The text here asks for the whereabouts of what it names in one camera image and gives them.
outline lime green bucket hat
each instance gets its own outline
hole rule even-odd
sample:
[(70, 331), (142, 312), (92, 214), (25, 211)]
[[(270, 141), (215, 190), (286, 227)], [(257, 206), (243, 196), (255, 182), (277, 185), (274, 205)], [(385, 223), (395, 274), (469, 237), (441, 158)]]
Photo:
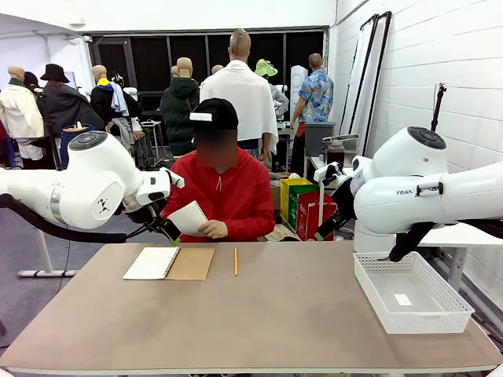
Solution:
[(277, 69), (270, 63), (270, 61), (260, 59), (259, 61), (257, 61), (255, 73), (261, 77), (264, 75), (268, 75), (270, 77), (277, 74)]

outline yellow collar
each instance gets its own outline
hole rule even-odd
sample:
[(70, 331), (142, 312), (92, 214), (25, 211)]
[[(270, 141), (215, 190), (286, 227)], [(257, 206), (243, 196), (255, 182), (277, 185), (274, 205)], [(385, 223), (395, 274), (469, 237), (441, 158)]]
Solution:
[(97, 86), (107, 86), (110, 82), (104, 77), (102, 79), (99, 79), (97, 82)]

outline white jacket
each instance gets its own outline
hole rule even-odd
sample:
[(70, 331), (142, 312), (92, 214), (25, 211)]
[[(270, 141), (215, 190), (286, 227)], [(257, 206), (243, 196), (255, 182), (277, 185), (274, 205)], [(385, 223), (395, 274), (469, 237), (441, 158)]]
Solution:
[(10, 137), (44, 137), (44, 122), (33, 93), (9, 84), (0, 93), (0, 120)]
[(269, 150), (276, 154), (276, 113), (267, 80), (256, 75), (245, 62), (232, 60), (201, 83), (200, 102), (208, 98), (223, 98), (233, 104), (239, 119), (238, 141), (272, 134)]

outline ceiling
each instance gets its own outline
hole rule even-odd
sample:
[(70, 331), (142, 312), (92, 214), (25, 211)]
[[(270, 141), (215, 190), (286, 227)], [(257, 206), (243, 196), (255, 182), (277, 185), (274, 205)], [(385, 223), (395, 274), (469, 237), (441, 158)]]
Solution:
[(8, 35), (21, 35), (37, 31), (43, 34), (68, 33), (69, 29), (54, 25), (44, 24), (25, 18), (0, 14), (0, 37)]

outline pencil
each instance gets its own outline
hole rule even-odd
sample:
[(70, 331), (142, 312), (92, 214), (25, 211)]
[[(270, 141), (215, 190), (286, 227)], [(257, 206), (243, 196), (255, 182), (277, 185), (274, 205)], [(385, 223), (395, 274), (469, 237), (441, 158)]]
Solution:
[(238, 270), (238, 265), (237, 265), (237, 249), (234, 248), (234, 276), (237, 276), (237, 270)]

